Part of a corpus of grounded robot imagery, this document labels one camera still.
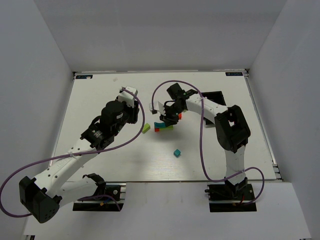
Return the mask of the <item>long green block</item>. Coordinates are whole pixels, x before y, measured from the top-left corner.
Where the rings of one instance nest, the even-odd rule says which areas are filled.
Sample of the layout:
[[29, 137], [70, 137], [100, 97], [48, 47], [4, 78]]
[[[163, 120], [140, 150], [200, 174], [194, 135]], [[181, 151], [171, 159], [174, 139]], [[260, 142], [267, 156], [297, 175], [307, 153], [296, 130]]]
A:
[[162, 127], [162, 128], [159, 129], [159, 131], [160, 132], [162, 132], [162, 131], [171, 131], [173, 129], [174, 129], [174, 126], [171, 125], [171, 126], [168, 126], [168, 127]]

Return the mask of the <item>teal arch block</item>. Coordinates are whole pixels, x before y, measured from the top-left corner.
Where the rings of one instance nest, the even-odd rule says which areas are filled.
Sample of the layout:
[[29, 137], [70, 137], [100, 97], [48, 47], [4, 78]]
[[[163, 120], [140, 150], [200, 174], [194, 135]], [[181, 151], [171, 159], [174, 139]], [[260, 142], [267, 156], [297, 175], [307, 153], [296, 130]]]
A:
[[166, 128], [166, 124], [164, 122], [154, 122], [155, 129], [164, 129]]

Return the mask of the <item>teal cube block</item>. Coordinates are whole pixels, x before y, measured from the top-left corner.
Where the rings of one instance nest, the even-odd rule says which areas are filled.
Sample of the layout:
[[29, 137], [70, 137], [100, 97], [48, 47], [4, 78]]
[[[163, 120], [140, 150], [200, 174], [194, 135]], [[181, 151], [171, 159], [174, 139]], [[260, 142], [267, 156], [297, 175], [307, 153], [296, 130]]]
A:
[[178, 157], [181, 155], [181, 151], [180, 151], [179, 149], [176, 149], [176, 150], [173, 152], [173, 155], [178, 158]]

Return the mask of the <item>black plastic bin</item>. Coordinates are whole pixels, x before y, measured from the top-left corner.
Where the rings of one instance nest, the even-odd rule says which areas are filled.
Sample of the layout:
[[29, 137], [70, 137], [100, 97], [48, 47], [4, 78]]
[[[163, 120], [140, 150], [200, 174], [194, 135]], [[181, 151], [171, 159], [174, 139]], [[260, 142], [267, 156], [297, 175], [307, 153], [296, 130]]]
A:
[[202, 96], [205, 98], [204, 104], [209, 105], [211, 102], [216, 104], [226, 106], [226, 102], [223, 96], [222, 91], [209, 91], [209, 92], [202, 92]]

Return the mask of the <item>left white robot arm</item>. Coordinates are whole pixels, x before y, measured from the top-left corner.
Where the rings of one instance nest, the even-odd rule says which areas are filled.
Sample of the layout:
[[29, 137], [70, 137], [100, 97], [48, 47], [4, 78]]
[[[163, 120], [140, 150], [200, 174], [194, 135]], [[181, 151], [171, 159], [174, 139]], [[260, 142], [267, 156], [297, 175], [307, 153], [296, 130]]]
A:
[[41, 224], [49, 221], [62, 206], [82, 198], [103, 197], [105, 180], [96, 173], [85, 174], [81, 180], [67, 182], [89, 160], [105, 150], [125, 124], [135, 124], [141, 110], [136, 97], [122, 92], [109, 101], [69, 152], [33, 178], [19, 182], [22, 205]]

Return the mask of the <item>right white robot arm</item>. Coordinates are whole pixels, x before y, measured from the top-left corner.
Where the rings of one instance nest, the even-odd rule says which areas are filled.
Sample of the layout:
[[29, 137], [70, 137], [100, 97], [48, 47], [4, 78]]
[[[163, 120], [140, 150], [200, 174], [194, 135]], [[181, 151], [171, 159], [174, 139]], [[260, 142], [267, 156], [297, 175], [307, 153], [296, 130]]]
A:
[[178, 83], [167, 89], [171, 105], [152, 101], [150, 111], [160, 113], [159, 119], [169, 127], [176, 125], [179, 114], [190, 111], [211, 121], [215, 126], [217, 141], [225, 152], [226, 173], [222, 180], [228, 194], [235, 198], [248, 184], [245, 173], [245, 149], [251, 136], [248, 123], [241, 108], [237, 105], [227, 107], [207, 99], [198, 89], [185, 91]]

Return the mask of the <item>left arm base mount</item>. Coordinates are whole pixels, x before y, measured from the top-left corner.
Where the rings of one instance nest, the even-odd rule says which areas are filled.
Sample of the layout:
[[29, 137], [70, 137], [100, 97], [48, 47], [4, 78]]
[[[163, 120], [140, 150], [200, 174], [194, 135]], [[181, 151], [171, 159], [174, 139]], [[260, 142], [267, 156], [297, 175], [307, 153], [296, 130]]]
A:
[[107, 183], [103, 190], [73, 203], [74, 212], [120, 212], [126, 197], [125, 183]]

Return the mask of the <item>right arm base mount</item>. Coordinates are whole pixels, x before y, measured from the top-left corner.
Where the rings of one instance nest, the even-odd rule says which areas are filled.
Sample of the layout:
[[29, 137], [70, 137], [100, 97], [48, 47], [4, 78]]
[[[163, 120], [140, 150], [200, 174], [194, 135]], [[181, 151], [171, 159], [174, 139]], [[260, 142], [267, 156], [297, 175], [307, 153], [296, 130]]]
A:
[[251, 184], [245, 186], [239, 193], [233, 195], [224, 184], [210, 184], [204, 192], [208, 196], [211, 213], [241, 213], [256, 212], [256, 203], [250, 203], [255, 198]]

